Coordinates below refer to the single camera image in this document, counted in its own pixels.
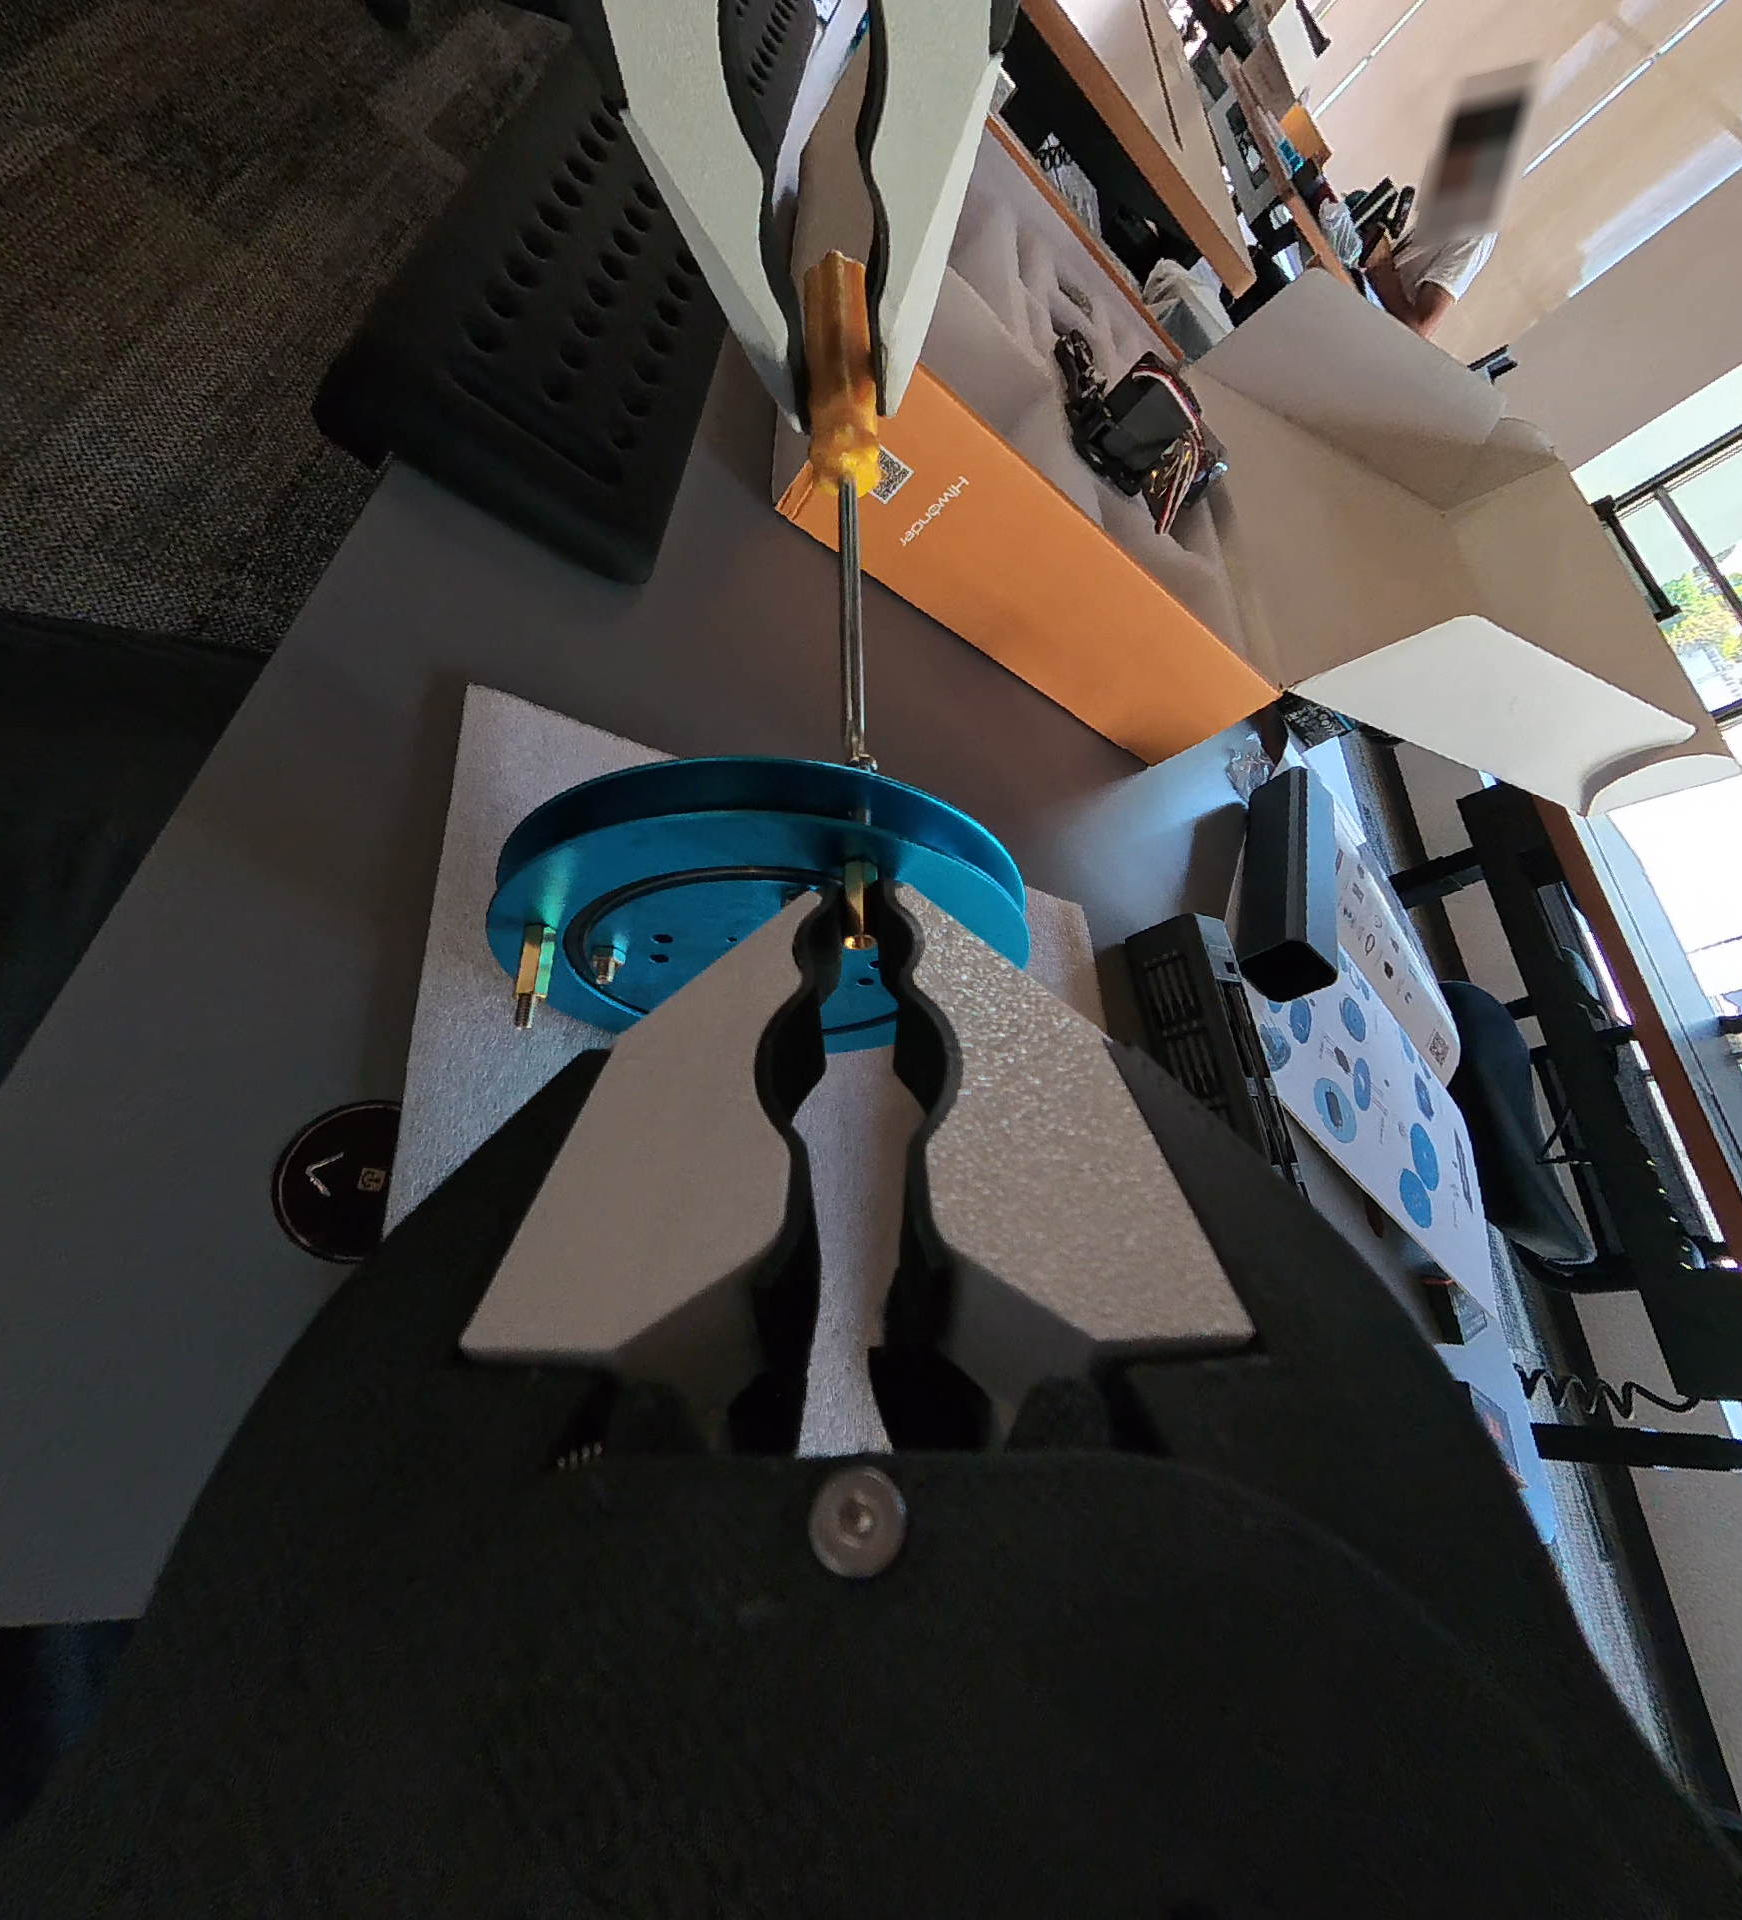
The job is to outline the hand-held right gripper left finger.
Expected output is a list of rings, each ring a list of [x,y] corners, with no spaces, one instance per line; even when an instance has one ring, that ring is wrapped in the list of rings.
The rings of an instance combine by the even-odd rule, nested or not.
[[[795,897],[612,1045],[460,1347],[674,1391],[736,1449],[801,1432],[831,895]]]

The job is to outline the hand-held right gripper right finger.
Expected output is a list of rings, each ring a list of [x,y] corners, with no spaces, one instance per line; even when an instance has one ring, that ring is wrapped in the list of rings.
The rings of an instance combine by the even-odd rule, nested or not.
[[[1044,1382],[1246,1352],[1257,1329],[1104,1028],[918,888],[876,927],[908,1143],[870,1375],[892,1443],[981,1451]]]

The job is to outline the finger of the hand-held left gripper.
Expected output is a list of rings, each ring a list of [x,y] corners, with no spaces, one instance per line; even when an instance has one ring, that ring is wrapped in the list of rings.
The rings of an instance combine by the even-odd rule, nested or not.
[[[868,301],[880,415],[923,350],[1015,2],[874,2],[860,163],[874,217]]]
[[[624,122],[764,390],[809,423],[788,195],[790,107],[811,60],[808,2],[607,2]]]

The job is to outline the yellow-handled screwdriver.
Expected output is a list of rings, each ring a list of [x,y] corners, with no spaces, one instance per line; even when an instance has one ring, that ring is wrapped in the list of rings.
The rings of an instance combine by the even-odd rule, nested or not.
[[[868,269],[831,250],[806,277],[811,471],[836,499],[841,737],[848,765],[878,769],[868,725],[861,504],[883,477]]]

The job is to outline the blue round metal turntable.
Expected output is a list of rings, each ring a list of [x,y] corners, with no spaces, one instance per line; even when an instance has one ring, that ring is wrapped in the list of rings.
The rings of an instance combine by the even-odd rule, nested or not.
[[[660,761],[559,793],[503,842],[485,928],[515,1023],[546,1001],[619,1032],[851,868],[1028,965],[1019,868],[954,805],[840,763]]]

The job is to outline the wooden table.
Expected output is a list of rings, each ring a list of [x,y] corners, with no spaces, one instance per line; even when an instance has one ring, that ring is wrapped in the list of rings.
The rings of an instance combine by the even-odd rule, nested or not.
[[[1164,2],[1024,2],[1019,15],[1056,55],[1168,215],[1242,297],[1248,236],[1182,34]]]

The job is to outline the white foam sheet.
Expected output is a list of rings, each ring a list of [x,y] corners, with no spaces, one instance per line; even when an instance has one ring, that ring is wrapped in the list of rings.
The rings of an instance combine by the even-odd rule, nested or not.
[[[387,1228],[607,1031],[546,1006],[527,1031],[485,941],[499,847],[524,814],[570,785],[658,761],[510,692],[472,683],[409,1035]],[[811,1160],[819,1312],[800,1454],[885,1453],[868,1355],[883,1338],[898,1265],[906,1149],[923,1111],[892,1045],[833,1053],[797,1115]]]

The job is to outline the black screwdriver bit case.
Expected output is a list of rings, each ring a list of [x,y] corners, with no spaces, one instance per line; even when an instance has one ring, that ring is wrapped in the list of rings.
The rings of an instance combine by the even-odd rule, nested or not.
[[[1302,1189],[1285,1107],[1223,920],[1182,914],[1153,924],[1124,941],[1124,954],[1155,1061]]]

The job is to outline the black perforated foam pad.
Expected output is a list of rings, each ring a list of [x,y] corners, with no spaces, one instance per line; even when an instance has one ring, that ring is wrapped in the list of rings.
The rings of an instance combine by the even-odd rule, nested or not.
[[[319,431],[639,585],[658,562],[724,313],[627,122],[607,3],[528,3],[570,45],[329,365]]]

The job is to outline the printed instruction sheet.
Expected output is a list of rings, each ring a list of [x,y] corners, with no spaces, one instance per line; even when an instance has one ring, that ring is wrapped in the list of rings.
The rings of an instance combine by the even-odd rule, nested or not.
[[[1291,1119],[1438,1271],[1477,1310],[1495,1308],[1477,1164],[1449,1093],[1460,1061],[1454,1015],[1387,878],[1320,785],[1337,814],[1339,981],[1266,1001],[1242,978],[1273,1088]]]

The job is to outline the black rectangular case sleeve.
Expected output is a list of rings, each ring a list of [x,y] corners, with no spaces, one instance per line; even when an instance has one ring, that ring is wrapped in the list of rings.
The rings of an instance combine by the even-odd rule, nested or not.
[[[1339,981],[1337,814],[1332,797],[1292,767],[1251,797],[1235,952],[1266,1001],[1292,1001]]]

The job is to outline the dark blue office chair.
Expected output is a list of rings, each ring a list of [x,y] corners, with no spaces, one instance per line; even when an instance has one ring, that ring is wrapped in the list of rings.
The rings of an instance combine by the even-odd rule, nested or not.
[[[1530,1045],[1508,1005],[1481,986],[1452,978],[1439,988],[1460,1035],[1449,1093],[1473,1148],[1486,1220],[1546,1283],[1598,1289],[1595,1243],[1550,1170]]]

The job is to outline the orange cardboard box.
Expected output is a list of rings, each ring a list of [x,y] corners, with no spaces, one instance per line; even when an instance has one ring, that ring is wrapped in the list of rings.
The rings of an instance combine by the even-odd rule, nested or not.
[[[922,365],[883,426],[865,570],[1144,763],[1292,692],[1602,814],[1740,765],[1546,435],[1323,271],[1184,380],[1226,460],[1161,533],[1076,454],[1054,344],[1168,340],[999,124]]]

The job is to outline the person's jeans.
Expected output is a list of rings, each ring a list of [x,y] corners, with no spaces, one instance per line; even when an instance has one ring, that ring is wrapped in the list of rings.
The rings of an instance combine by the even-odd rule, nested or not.
[[[266,665],[235,642],[0,609],[0,1083]],[[0,1624],[0,1837],[132,1633]]]

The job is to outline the brown table with black frame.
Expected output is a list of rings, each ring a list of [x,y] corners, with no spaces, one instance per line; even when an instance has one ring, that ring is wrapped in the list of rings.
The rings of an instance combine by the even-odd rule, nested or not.
[[[1531,1053],[1550,1170],[1598,1250],[1598,1289],[1635,1298],[1669,1388],[1550,1375],[1578,1422],[1540,1453],[1633,1468],[1742,1472],[1742,1182],[1729,1138],[1639,966],[1613,878],[1582,829],[1505,783],[1458,805],[1460,851],[1393,877],[1405,906],[1484,886],[1519,994],[1501,998]]]

